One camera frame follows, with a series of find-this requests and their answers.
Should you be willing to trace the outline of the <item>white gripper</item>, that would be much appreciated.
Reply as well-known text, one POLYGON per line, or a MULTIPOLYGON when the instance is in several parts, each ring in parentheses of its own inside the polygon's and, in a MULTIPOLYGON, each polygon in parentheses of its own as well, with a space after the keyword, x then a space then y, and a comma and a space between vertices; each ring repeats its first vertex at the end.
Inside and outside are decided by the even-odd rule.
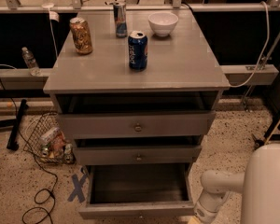
POLYGON ((188 224, 211 224, 230 195, 229 192, 209 193, 203 190, 194 206, 195 217, 191 217, 188 224))

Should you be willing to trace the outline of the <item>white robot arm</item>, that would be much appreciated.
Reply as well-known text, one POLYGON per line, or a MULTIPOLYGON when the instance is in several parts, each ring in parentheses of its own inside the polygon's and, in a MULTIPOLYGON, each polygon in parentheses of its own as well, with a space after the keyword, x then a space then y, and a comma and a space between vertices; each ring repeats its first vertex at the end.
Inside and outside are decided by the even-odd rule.
POLYGON ((242 195, 240 224, 280 224, 280 144, 254 151, 243 173, 205 171, 201 184, 188 224, 211 224, 234 192, 242 195))

